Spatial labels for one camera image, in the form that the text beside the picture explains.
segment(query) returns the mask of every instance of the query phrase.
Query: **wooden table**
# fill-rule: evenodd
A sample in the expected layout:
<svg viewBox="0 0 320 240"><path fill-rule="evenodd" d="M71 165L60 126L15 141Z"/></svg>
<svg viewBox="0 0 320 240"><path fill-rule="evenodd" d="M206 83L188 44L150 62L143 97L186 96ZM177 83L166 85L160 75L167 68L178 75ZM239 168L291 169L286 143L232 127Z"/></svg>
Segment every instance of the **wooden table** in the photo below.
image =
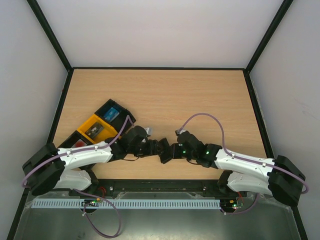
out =
<svg viewBox="0 0 320 240"><path fill-rule="evenodd" d="M117 70L76 69L53 142L61 144L108 99L127 108L136 125L152 127L150 139L177 142L175 130L195 113L217 117L227 148L256 157L265 150L240 70ZM218 124L197 116L185 128L203 143L221 145ZM222 170L192 165L185 159L161 164L158 156L137 161L99 163L98 179L218 179Z"/></svg>

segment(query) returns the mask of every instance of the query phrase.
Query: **white wall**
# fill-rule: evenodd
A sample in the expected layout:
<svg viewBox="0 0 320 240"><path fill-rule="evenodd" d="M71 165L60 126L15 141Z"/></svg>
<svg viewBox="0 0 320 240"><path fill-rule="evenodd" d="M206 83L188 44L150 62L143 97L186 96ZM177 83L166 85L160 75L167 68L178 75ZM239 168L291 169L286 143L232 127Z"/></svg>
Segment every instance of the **white wall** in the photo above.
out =
<svg viewBox="0 0 320 240"><path fill-rule="evenodd" d="M0 1L0 239L23 189L22 164L46 143L67 71L25 0Z"/></svg>
<svg viewBox="0 0 320 240"><path fill-rule="evenodd" d="M298 206L310 240L320 236L319 9L319 0L295 0L251 72L274 153L310 186Z"/></svg>
<svg viewBox="0 0 320 240"><path fill-rule="evenodd" d="M245 68L283 0L38 0L72 66Z"/></svg>

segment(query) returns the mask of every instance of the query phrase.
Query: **white arm segment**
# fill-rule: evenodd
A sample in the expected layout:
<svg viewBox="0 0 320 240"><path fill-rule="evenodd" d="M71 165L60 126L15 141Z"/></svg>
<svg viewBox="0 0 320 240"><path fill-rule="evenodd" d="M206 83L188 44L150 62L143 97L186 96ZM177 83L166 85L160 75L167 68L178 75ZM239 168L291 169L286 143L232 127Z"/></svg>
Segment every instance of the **white arm segment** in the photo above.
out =
<svg viewBox="0 0 320 240"><path fill-rule="evenodd" d="M54 189L85 190L91 185L91 177L85 171L64 170Z"/></svg>
<svg viewBox="0 0 320 240"><path fill-rule="evenodd" d="M255 161L270 164L270 165L275 164L273 162L274 160L273 158L258 158L254 156L240 154L230 150L229 152L238 157L243 157L246 159L255 160ZM232 158L231 156L227 155L223 149L220 149L218 151L216 155L216 160L214 163L219 169L232 170L234 172L243 173L244 175L255 177L266 183L269 180L269 176L267 175L267 173L271 172L273 169L270 166L262 166L262 165L247 162L244 160L239 160L237 158Z"/></svg>
<svg viewBox="0 0 320 240"><path fill-rule="evenodd" d="M58 154L64 154L64 153L68 154L67 156L60 157L62 161L65 161L64 167L66 171L66 170L79 168L89 164L107 163L113 156L111 153L111 148L109 146L103 149L71 153L71 151L73 150L88 149L92 147L97 148L97 147L103 147L106 145L107 143L102 141L94 145L82 146L77 148L59 148Z"/></svg>
<svg viewBox="0 0 320 240"><path fill-rule="evenodd" d="M272 196L268 185L268 182L261 181L253 176L244 175L235 171L230 174L227 184L227 186L235 192L246 191Z"/></svg>

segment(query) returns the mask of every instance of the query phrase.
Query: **blue label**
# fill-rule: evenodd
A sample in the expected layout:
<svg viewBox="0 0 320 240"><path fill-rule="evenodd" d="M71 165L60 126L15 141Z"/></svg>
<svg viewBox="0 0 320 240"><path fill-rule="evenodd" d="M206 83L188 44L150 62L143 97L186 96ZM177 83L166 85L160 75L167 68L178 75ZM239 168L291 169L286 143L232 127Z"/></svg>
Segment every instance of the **blue label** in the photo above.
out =
<svg viewBox="0 0 320 240"><path fill-rule="evenodd" d="M111 107L103 116L103 118L108 121L111 122L113 119L116 118L116 116L119 115L119 111L116 110L115 108Z"/></svg>

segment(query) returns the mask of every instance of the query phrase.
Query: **gray metal panel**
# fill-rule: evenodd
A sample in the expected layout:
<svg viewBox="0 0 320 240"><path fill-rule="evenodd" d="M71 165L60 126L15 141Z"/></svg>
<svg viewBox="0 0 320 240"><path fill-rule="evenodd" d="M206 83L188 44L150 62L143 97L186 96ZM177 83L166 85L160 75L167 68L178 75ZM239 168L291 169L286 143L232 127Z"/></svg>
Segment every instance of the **gray metal panel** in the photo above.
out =
<svg viewBox="0 0 320 240"><path fill-rule="evenodd" d="M249 206L251 199L245 198ZM261 201L243 215L219 210L121 209L122 234L117 240L298 240L287 208ZM118 228L112 209L98 209L90 218L105 234ZM25 209L15 240L102 240L79 209Z"/></svg>

